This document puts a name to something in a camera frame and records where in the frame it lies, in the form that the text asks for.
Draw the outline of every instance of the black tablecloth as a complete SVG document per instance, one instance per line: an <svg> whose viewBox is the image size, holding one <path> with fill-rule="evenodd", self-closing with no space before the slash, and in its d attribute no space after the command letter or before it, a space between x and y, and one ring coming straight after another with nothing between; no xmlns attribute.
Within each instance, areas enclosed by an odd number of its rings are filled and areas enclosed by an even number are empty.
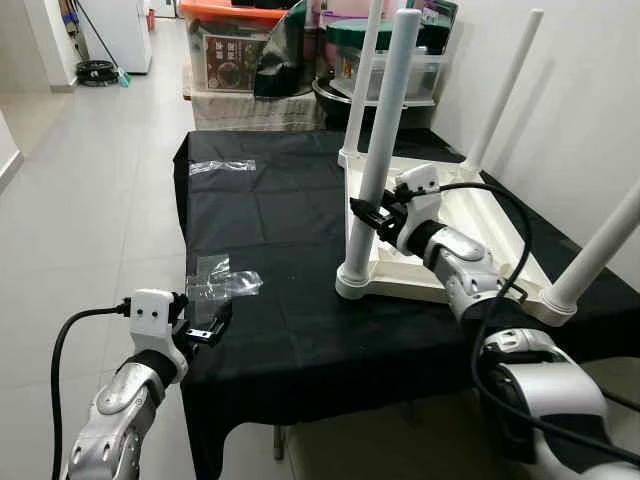
<svg viewBox="0 0 640 480"><path fill-rule="evenodd" d="M255 270L264 281L259 295L233 300L222 343L203 348L182 382L199 479L217 478L224 439L238 424L288 425L470 385L447 306L335 293L344 258L342 139L326 131L194 132L176 155L188 273L199 256L228 253L232 270ZM424 130L401 132L396 154L461 160ZM248 159L254 172L188 175L190 163ZM554 279L578 249L534 212L530 218L533 253ZM579 307L552 332L577 360L638 356L639 294L607 271Z"/></svg>

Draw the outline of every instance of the black hose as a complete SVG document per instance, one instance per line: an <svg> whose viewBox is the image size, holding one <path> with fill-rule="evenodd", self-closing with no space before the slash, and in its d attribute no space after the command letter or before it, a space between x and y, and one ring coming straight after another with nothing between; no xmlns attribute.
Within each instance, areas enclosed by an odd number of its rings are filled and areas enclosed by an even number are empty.
<svg viewBox="0 0 640 480"><path fill-rule="evenodd" d="M107 60L88 60L76 66L78 82L88 87L104 87L118 83L118 72Z"/></svg>
<svg viewBox="0 0 640 480"><path fill-rule="evenodd" d="M51 357L51 410L53 412L53 467L51 469L51 480L60 479L60 468L62 463L62 407L60 405L60 358L62 347L69 330L81 318L95 315L109 315L112 313L124 313L126 304L111 308L96 308L85 310L70 317L58 332L53 355Z"/></svg>
<svg viewBox="0 0 640 480"><path fill-rule="evenodd" d="M617 393L613 393L612 391L607 390L606 388L600 387L600 391L602 392L602 395L605 398L608 398L612 402L619 403L620 405L628 408L629 410L633 410L634 412L640 413L640 404L632 402L627 398L621 397Z"/></svg>
<svg viewBox="0 0 640 480"><path fill-rule="evenodd" d="M475 384L475 387L478 389L478 391L482 396L484 396L486 399L491 401L493 404L495 404L502 410L509 412L511 415L518 417L519 419L528 423L532 427L535 427L543 432L564 438L565 440L569 440L573 443L582 445L584 447L591 448L593 450L597 450L597 451L609 454L611 456L617 457L620 460L623 460L625 462L629 462L631 464L640 466L639 455L636 455L635 453L629 452L625 449L618 448L615 445L608 445L604 442L600 442L593 438L586 437L579 433L572 432L571 430L566 430L564 428L558 427L557 425L535 418L529 415L528 413L515 408L514 406L508 404L507 402L503 401L501 398L494 395L491 391L487 389L487 387L482 382L482 378L479 373L478 360L480 358L480 352L482 350L482 344L484 341L485 325L487 323L487 319L493 315L496 307L498 306L500 301L504 298L507 291L513 286L516 278L518 278L518 275L524 268L524 265L527 261L529 253L531 253L531 244L533 241L533 234L531 230L531 223L529 222L529 217L527 215L527 211L524 205L511 192L493 185L488 185L484 183L473 183L473 182L444 185L440 187L440 191L456 190L460 188L476 188L480 190L488 190L492 193L495 193L497 195L500 195L508 199L513 204L513 206L516 207L516 209L518 210L518 214L522 219L523 227L524 227L524 235L523 235L524 248L522 250L522 254L520 255L520 260L518 261L516 268L513 270L513 273L509 276L505 284L502 286L498 294L493 299L491 305L487 310L487 314L476 334L476 339L475 339L475 342L473 345L473 351L471 354L471 377L473 379L473 383Z"/></svg>

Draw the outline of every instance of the box label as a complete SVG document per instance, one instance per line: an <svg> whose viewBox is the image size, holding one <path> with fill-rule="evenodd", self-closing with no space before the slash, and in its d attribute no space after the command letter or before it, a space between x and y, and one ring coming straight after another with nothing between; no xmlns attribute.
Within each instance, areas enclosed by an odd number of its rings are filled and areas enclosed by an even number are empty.
<svg viewBox="0 0 640 480"><path fill-rule="evenodd" d="M204 35L207 88L252 91L258 59L266 43L251 37Z"/></svg>

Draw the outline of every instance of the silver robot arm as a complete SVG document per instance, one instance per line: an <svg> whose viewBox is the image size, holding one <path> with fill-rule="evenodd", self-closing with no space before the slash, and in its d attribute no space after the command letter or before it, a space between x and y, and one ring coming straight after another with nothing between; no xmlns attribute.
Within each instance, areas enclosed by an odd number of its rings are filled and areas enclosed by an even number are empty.
<svg viewBox="0 0 640 480"><path fill-rule="evenodd" d="M504 280L491 252L461 232L438 223L437 172L425 165L396 178L385 192L381 215L351 199L355 215L405 255L417 255L445 287L452 312L468 338L475 338L488 304ZM502 299L489 319L482 372L491 393L530 416L611 445L607 406L596 383L525 314L514 298ZM534 429L485 403L495 442L507 459L536 479L640 480L640 469L608 455Z"/></svg>
<svg viewBox="0 0 640 480"><path fill-rule="evenodd" d="M89 421L69 454L69 480L137 480L142 442L171 383L188 370L199 344L213 346L231 318L221 307L209 330L189 328L177 319L184 295L137 290L131 297L130 333L134 354L95 396Z"/></svg>

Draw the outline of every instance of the red lid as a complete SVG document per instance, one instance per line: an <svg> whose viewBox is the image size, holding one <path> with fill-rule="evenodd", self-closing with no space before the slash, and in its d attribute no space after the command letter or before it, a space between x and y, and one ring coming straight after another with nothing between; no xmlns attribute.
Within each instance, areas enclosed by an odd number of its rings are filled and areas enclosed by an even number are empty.
<svg viewBox="0 0 640 480"><path fill-rule="evenodd" d="M275 25L287 10L267 10L253 7L234 7L231 0L182 0L180 7L194 17L208 20L214 17L235 17Z"/></svg>

